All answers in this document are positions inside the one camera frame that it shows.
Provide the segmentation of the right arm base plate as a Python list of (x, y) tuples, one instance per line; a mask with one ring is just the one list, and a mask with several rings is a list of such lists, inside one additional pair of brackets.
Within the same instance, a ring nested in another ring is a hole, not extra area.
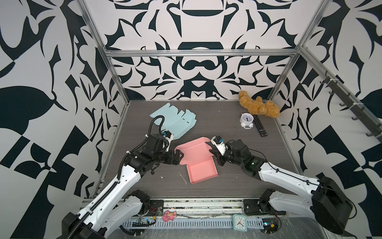
[(262, 216), (262, 215), (286, 215), (286, 211), (275, 210), (268, 201), (260, 199), (245, 199), (244, 204), (244, 214), (247, 216)]

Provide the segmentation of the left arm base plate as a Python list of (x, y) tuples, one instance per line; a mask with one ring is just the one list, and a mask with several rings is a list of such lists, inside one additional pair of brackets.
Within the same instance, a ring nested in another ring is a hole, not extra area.
[(144, 202), (140, 211), (135, 216), (155, 216), (158, 212), (161, 214), (163, 206), (163, 200), (150, 200), (149, 202)]

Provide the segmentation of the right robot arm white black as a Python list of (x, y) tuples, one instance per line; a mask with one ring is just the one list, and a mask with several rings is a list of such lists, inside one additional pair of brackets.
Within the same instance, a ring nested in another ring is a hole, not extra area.
[(344, 234), (355, 206), (333, 179), (326, 176), (311, 178), (282, 169), (265, 157), (254, 156), (242, 140), (224, 142), (220, 136), (215, 136), (207, 144), (219, 166), (226, 163), (240, 166), (247, 176), (290, 191), (290, 194), (284, 194), (267, 190), (259, 201), (262, 211), (286, 211), (302, 215), (315, 219), (334, 234)]

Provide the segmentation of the pink paper box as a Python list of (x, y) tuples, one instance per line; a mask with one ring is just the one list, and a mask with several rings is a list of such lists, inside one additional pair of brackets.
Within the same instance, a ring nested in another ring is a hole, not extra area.
[(175, 148), (175, 150), (179, 150), (184, 155), (180, 165), (187, 166), (189, 179), (192, 184), (218, 177), (213, 154), (210, 152), (212, 147), (207, 142), (210, 142), (210, 139), (200, 137), (178, 145)]

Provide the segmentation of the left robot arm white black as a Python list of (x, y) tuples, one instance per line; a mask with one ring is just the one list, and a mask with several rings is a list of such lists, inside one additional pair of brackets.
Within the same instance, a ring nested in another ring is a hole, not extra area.
[(68, 213), (62, 220), (61, 239), (106, 239), (124, 222), (149, 210), (150, 197), (136, 190), (126, 201), (117, 203), (148, 171), (153, 172), (161, 163), (178, 165), (184, 154), (170, 150), (174, 135), (168, 130), (146, 136), (136, 151), (124, 156), (117, 175), (77, 214)]

